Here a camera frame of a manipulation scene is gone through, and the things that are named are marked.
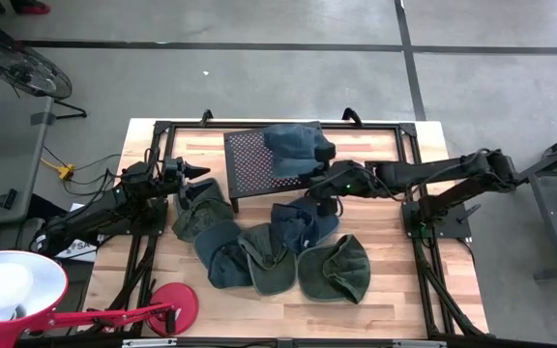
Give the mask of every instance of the lamp shade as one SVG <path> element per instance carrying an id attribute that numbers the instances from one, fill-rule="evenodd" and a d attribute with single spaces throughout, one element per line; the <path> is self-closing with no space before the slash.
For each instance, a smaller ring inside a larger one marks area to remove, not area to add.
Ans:
<path id="1" fill-rule="evenodd" d="M 15 345 L 33 324 L 47 320 L 68 287 L 54 261 L 25 251 L 0 251 L 0 348 Z"/>

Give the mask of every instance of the yellow connector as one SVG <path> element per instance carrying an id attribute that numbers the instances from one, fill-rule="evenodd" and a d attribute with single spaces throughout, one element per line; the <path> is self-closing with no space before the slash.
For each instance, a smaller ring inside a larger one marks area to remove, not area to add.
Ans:
<path id="1" fill-rule="evenodd" d="M 74 174 L 74 165 L 68 164 L 67 166 L 58 167 L 57 171 L 59 172 L 59 179 L 70 180 Z"/>

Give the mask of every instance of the light bulb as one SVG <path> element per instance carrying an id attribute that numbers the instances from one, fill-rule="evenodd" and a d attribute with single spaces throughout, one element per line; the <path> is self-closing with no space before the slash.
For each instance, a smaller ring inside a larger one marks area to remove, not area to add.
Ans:
<path id="1" fill-rule="evenodd" d="M 0 264 L 0 321 L 11 320 L 34 283 L 31 273 L 16 263 Z"/>

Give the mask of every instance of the concrete floor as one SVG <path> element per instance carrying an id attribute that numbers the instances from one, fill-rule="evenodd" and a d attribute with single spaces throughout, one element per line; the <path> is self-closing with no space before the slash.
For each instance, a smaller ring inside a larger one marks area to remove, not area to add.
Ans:
<path id="1" fill-rule="evenodd" d="M 42 17 L 0 16 L 21 39 L 157 42 L 400 44 L 392 0 L 49 0 Z M 557 46 L 555 0 L 404 0 L 413 44 Z M 73 163 L 118 153 L 130 118 L 414 120 L 401 53 L 40 49 L 72 79 L 69 102 L 87 120 L 59 122 L 47 146 Z M 518 170 L 557 141 L 557 55 L 417 54 L 428 120 L 441 121 L 452 156 L 502 148 Z M 0 100 L 15 98 L 0 81 Z M 117 160 L 83 173 L 91 179 Z M 51 171 L 36 191 L 68 207 Z M 556 266 L 534 197 L 485 194 L 471 218 L 484 308 L 493 334 L 557 343 Z"/>

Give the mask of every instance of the perforated platform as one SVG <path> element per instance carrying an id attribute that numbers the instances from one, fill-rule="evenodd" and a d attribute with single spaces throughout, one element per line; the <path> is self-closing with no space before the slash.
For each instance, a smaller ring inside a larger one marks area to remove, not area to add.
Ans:
<path id="1" fill-rule="evenodd" d="M 307 124 L 319 127 L 318 123 Z M 298 178 L 277 179 L 272 173 L 272 151 L 264 144 L 264 129 L 224 134 L 224 155 L 229 198 L 237 209 L 237 198 L 304 189 Z"/>

